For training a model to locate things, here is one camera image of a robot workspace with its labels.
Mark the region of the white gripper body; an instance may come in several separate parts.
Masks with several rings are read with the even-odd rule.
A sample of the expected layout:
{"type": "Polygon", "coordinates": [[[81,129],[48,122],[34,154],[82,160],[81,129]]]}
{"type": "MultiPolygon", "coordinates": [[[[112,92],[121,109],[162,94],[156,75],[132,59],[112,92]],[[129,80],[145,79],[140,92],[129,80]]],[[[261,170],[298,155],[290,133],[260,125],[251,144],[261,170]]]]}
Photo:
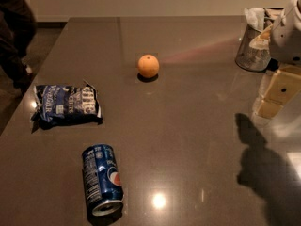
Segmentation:
{"type": "Polygon", "coordinates": [[[301,0],[290,0],[274,20],[270,34],[271,58],[301,65],[301,0]]]}

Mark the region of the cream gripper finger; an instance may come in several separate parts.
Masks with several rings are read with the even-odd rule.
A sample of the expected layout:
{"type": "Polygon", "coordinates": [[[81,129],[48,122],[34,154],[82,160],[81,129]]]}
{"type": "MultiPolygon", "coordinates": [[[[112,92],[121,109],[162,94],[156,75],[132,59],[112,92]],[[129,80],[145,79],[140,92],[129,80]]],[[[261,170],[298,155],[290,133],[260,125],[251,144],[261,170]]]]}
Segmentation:
{"type": "Polygon", "coordinates": [[[252,49],[255,49],[259,52],[266,52],[267,54],[270,54],[270,36],[271,36],[271,27],[266,27],[260,35],[255,37],[251,40],[249,43],[249,47],[252,49]]]}
{"type": "Polygon", "coordinates": [[[272,119],[300,91],[300,66],[281,65],[274,72],[267,71],[261,80],[253,112],[259,117],[272,119]]]}

